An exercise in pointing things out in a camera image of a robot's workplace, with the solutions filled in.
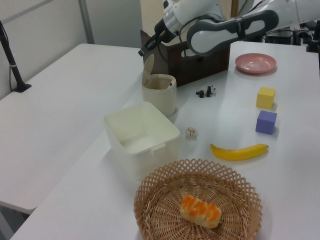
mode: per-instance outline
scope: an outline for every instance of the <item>purple cube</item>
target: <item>purple cube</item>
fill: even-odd
[[[263,134],[274,133],[277,114],[270,111],[260,111],[256,121],[255,131]]]

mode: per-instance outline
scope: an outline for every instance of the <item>dark brown wooden box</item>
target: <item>dark brown wooden box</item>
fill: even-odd
[[[143,30],[140,31],[140,35],[141,44],[144,46],[150,37]],[[162,55],[169,63],[161,57],[156,47],[143,56],[143,64],[150,54],[154,54],[154,65],[151,74],[174,76],[177,87],[220,73],[229,67],[230,45],[210,56],[203,57],[196,55],[187,57],[185,63],[181,56],[183,50],[181,44],[165,46],[161,43],[159,47]],[[184,42],[183,47],[188,49],[188,44]]]

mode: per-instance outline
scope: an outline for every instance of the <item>table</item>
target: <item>table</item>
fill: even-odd
[[[136,54],[127,49],[128,56]],[[244,53],[269,54],[277,60],[271,74],[252,76],[235,69]],[[213,84],[216,95],[199,98],[199,86]],[[276,131],[255,132],[261,109],[255,107],[261,86],[276,89]],[[229,70],[181,86],[176,113],[169,119],[181,131],[180,158],[202,158],[232,167],[256,187],[263,205],[257,240],[318,239],[320,229],[320,80],[318,55],[304,47],[236,42],[231,45]],[[142,101],[139,87],[125,106]],[[194,127],[196,140],[184,131]],[[210,152],[209,144],[242,148],[269,145],[254,159],[229,162]],[[12,240],[141,240],[133,212],[139,182],[121,174],[103,130],[36,208]]]
[[[45,199],[141,84],[136,53],[81,44],[0,101],[0,205],[30,214]]]

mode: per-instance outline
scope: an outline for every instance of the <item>wicker basket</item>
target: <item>wicker basket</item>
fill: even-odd
[[[186,195],[222,210],[218,227],[207,229],[180,216]],[[251,240],[260,228],[261,200],[231,168],[186,159],[157,169],[136,192],[134,214],[144,240]]]

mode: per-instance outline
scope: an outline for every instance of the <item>yellow banana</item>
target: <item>yellow banana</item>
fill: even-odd
[[[230,149],[219,148],[213,144],[210,144],[210,148],[213,154],[217,158],[230,160],[230,161],[245,160],[245,159],[251,159],[251,158],[257,157],[265,153],[268,147],[269,146],[266,144],[256,144],[246,148],[230,150]]]

